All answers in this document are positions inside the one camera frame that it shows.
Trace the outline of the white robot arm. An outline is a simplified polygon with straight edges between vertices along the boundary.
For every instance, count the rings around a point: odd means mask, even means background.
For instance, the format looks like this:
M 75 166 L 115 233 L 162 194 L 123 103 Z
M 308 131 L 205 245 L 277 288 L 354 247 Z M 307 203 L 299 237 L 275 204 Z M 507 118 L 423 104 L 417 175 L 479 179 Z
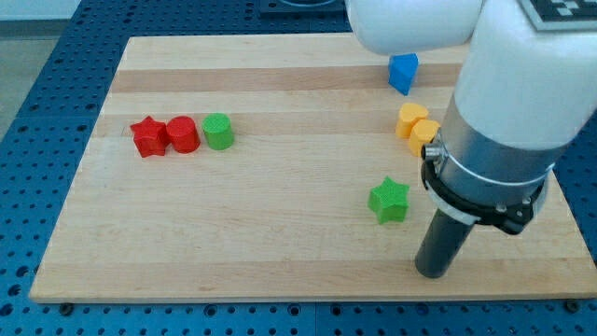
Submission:
M 351 0 L 358 41 L 381 55 L 468 45 L 444 120 L 423 148 L 433 230 L 521 232 L 548 175 L 596 108 L 592 1 Z

